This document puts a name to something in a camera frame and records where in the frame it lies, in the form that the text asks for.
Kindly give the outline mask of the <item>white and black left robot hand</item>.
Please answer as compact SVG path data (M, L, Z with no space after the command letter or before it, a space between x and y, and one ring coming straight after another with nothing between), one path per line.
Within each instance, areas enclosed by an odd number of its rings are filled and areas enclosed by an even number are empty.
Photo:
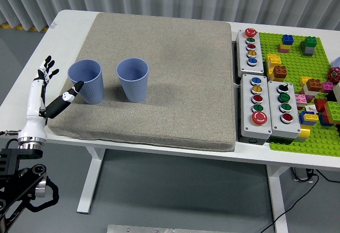
M54 63L55 61L52 60L52 57L47 56L40 64L37 70L37 76L31 83L26 113L26 125L18 134L18 142L20 144L32 142L39 144L44 143L47 140L47 134L45 132L47 119L53 119L65 110L73 102L84 85L83 81L77 82L69 90L65 91L46 106L46 87L51 78L59 72L58 69L50 72Z

